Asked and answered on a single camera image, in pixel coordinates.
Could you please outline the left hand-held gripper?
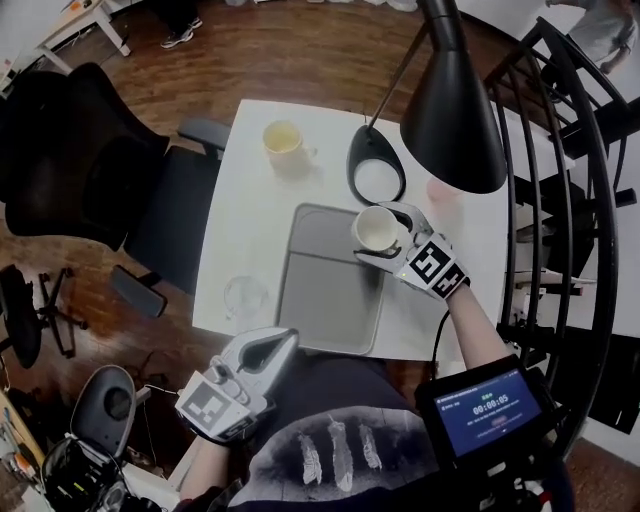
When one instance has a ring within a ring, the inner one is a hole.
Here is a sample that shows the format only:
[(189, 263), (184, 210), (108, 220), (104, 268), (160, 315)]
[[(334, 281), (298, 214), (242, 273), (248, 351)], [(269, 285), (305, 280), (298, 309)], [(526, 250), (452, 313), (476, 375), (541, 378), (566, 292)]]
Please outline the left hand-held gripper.
[(264, 327), (234, 337), (203, 373), (195, 372), (175, 409), (200, 437), (218, 445), (248, 439), (272, 408), (269, 394), (299, 345), (292, 328)]

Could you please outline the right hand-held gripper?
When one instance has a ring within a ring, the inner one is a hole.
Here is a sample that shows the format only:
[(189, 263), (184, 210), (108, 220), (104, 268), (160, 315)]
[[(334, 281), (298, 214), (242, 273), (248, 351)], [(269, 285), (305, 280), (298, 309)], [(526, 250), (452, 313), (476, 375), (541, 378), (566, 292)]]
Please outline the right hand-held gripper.
[(399, 271), (402, 282), (437, 300), (447, 300), (461, 284), (470, 284), (465, 267), (447, 240), (439, 233), (428, 232), (428, 221), (419, 208), (396, 201), (381, 202), (380, 206), (414, 237), (413, 246), (407, 256), (402, 248), (390, 253), (356, 250), (358, 261), (387, 273)]

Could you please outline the white ceramic mug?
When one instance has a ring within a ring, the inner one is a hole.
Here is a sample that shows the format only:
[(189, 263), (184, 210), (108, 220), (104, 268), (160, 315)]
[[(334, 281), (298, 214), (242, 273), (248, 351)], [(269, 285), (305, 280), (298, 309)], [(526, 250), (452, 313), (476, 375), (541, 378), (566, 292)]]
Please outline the white ceramic mug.
[(398, 230), (398, 222), (390, 210), (370, 206), (351, 224), (354, 249), (378, 253), (390, 250), (397, 242)]

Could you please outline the clear glass cup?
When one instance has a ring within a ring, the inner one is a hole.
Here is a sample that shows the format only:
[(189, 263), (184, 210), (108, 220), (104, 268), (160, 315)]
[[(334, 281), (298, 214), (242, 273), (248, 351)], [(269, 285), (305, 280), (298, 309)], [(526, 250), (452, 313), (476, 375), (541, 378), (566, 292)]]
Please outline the clear glass cup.
[(227, 318), (235, 320), (254, 318), (266, 303), (268, 296), (268, 290), (256, 278), (233, 277), (224, 289)]

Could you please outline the pink translucent cup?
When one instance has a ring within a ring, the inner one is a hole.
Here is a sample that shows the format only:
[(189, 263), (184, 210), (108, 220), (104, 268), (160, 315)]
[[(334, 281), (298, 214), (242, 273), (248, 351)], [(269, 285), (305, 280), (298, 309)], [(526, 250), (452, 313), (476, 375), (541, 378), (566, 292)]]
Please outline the pink translucent cup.
[(456, 202), (463, 192), (439, 178), (432, 176), (426, 185), (426, 193), (429, 199), (436, 205), (443, 206)]

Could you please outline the yellow mug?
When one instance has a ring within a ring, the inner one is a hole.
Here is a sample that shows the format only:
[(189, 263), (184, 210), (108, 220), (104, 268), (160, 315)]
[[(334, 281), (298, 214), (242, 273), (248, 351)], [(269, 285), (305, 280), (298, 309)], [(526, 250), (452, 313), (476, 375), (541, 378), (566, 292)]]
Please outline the yellow mug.
[(310, 172), (317, 150), (308, 146), (302, 132), (288, 120), (268, 124), (262, 134), (263, 147), (273, 169), (280, 173), (298, 175)]

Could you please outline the person's left forearm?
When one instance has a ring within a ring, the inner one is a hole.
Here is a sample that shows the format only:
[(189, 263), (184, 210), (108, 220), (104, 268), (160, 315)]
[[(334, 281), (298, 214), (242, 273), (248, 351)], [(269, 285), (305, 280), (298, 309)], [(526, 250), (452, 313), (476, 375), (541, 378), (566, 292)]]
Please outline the person's left forearm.
[(222, 446), (198, 437), (195, 455), (182, 481), (180, 503), (191, 503), (210, 489), (235, 496), (244, 487), (248, 468), (247, 450)]

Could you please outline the person's right forearm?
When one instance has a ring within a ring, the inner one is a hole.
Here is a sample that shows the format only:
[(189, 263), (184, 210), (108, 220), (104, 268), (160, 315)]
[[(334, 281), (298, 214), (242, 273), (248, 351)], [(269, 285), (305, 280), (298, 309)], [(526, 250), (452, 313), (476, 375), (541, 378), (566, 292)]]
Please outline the person's right forearm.
[(446, 303), (467, 369), (512, 354), (467, 284), (458, 286)]

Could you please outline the grey plastic tray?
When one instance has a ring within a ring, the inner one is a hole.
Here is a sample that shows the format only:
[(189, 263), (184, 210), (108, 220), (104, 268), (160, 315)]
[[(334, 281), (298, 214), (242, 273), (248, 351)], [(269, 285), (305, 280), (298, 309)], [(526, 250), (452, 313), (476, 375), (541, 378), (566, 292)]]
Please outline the grey plastic tray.
[(374, 344), (384, 276), (354, 254), (351, 211), (301, 204), (284, 264), (278, 324), (307, 350), (367, 355)]

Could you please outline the black tablet with screen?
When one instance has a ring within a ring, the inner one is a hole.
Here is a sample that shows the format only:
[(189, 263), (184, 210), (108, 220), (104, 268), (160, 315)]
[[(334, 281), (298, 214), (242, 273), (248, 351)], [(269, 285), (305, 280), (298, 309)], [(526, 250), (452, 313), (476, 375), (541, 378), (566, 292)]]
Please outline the black tablet with screen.
[(515, 355), (423, 383), (415, 401), (445, 471), (528, 456), (557, 424), (557, 408)]

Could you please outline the black metal stair railing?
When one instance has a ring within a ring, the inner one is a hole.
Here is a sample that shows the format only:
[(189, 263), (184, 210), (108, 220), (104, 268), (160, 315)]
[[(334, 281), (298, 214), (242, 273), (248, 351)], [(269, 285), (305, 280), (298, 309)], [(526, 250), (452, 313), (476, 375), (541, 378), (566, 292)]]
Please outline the black metal stair railing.
[[(560, 194), (550, 208), (557, 217), (557, 233), (565, 242), (565, 266), (560, 277), (560, 303), (556, 326), (542, 329), (536, 326), (539, 305), (539, 293), (542, 284), (542, 246), (543, 246), (543, 200), (538, 175), (538, 165), (526, 109), (519, 110), (522, 122), (526, 158), (530, 173), (524, 184), (517, 183), (514, 174), (514, 159), (506, 123), (505, 109), (500, 90), (518, 89), (517, 74), (520, 68), (517, 62), (524, 60), (529, 68), (524, 76), (536, 83), (542, 97), (542, 109), (547, 117), (550, 138), (555, 152), (557, 182)], [(588, 164), (588, 185), (593, 197), (580, 204), (572, 203), (570, 195), (569, 172), (564, 166), (564, 146), (559, 125), (563, 117), (556, 113), (548, 96), (548, 87), (541, 80), (540, 62), (558, 65), (561, 76), (568, 88), (562, 102), (576, 114), (575, 126), (583, 138)], [(609, 182), (606, 166), (608, 147), (604, 143), (594, 108), (596, 101), (585, 91), (575, 65), (581, 63), (586, 71), (609, 94), (611, 102), (625, 105), (625, 100), (611, 82), (605, 78), (593, 64), (589, 63), (581, 50), (543, 18), (524, 39), (486, 78), (485, 88), (496, 104), (499, 131), (501, 137), (502, 158), (506, 165), (508, 192), (508, 229), (507, 262), (505, 288), (501, 319), (497, 330), (507, 342), (515, 343), (520, 349), (520, 361), (528, 364), (532, 356), (543, 354), (548, 357), (546, 385), (551, 387), (555, 381), (560, 364), (571, 363), (576, 373), (576, 383), (570, 397), (560, 403), (560, 416), (555, 428), (556, 437), (552, 445), (554, 453), (567, 457), (588, 417), (597, 389), (599, 387), (612, 336), (618, 288), (618, 240), (616, 226), (616, 202), (614, 188)], [(533, 208), (533, 267), (530, 283), (530, 300), (524, 325), (510, 324), (513, 292), (515, 290), (516, 229), (515, 205), (524, 200)], [(592, 221), (589, 234), (597, 241), (597, 279), (596, 296), (592, 326), (590, 329), (568, 327), (567, 319), (570, 305), (571, 281), (573, 278), (573, 260), (578, 230), (574, 219), (587, 212)]]

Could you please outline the black equipment bag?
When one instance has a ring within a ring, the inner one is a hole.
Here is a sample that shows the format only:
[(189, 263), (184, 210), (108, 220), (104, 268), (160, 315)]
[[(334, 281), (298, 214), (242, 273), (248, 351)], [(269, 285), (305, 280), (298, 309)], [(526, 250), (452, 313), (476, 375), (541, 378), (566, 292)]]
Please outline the black equipment bag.
[(46, 455), (40, 477), (53, 512), (168, 512), (133, 492), (109, 452), (73, 436)]

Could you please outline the black swivel chair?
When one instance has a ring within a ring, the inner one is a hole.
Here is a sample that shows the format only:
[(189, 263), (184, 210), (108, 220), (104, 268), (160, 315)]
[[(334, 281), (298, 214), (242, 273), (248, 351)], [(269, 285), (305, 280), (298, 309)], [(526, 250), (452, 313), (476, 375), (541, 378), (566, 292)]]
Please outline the black swivel chair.
[(49, 328), (59, 352), (67, 359), (75, 356), (75, 343), (69, 349), (63, 347), (57, 323), (61, 319), (70, 327), (81, 330), (89, 327), (85, 320), (74, 318), (57, 306), (64, 279), (74, 276), (72, 268), (63, 268), (52, 290), (48, 291), (46, 283), (50, 276), (47, 273), (39, 274), (38, 282), (44, 303), (36, 308), (33, 302), (33, 283), (27, 283), (15, 265), (0, 270), (0, 317), (7, 333), (7, 337), (0, 341), (0, 355), (7, 349), (12, 349), (20, 365), (25, 369), (31, 368), (40, 354), (42, 331)]

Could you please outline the black mesh office chair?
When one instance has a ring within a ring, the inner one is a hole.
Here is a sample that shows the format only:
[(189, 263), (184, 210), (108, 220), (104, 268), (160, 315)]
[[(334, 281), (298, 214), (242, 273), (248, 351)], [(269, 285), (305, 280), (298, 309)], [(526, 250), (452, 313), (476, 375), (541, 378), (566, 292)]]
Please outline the black mesh office chair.
[(207, 218), (230, 127), (185, 119), (171, 143), (127, 107), (94, 63), (69, 74), (22, 75), (0, 109), (0, 202), (17, 236), (67, 236), (123, 251), (146, 269), (123, 267), (112, 287), (160, 316), (167, 282), (196, 290)]

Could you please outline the white desk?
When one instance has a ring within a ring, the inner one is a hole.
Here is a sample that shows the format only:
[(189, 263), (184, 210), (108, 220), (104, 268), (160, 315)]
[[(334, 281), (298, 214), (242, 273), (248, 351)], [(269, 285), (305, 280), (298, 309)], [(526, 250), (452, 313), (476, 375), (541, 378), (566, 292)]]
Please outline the white desk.
[(35, 46), (35, 54), (68, 75), (72, 72), (72, 67), (53, 51), (54, 46), (61, 43), (63, 37), (80, 33), (85, 28), (96, 25), (116, 50), (122, 56), (128, 57), (131, 54), (128, 37), (121, 36), (112, 25), (112, 14), (118, 10), (116, 0), (70, 0), (48, 34)]

